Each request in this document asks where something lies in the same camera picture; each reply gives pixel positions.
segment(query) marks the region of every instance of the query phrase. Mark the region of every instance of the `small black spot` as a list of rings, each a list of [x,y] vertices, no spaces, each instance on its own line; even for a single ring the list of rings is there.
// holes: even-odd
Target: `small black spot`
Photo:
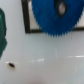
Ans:
[[[9,63],[9,66],[15,68],[15,65],[13,63]]]

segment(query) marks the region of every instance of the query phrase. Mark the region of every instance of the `floor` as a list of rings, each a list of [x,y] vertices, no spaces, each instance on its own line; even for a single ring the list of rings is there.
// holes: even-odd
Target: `floor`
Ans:
[[[60,37],[25,34],[21,1],[1,0],[0,7],[8,41],[0,60],[0,84],[84,84],[84,31]]]

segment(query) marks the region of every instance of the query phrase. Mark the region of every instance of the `white surface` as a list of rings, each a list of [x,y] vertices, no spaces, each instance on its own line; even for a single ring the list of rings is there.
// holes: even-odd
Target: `white surface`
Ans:
[[[59,38],[26,35],[21,1],[1,0],[0,7],[6,14],[8,41],[0,60],[0,84],[84,84],[84,32]]]

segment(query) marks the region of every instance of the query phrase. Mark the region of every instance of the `dark green object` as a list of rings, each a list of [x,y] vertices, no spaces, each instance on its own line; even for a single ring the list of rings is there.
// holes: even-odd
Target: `dark green object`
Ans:
[[[6,35],[5,14],[3,10],[0,9],[0,58],[7,45],[5,35]]]

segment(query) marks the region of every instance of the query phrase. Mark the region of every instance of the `blue circular object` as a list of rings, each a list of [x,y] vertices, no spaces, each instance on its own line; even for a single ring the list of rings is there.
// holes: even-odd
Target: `blue circular object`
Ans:
[[[32,9],[40,28],[50,35],[59,36],[75,28],[83,11],[84,0],[64,0],[67,11],[63,17],[56,11],[55,1],[60,0],[32,0]]]

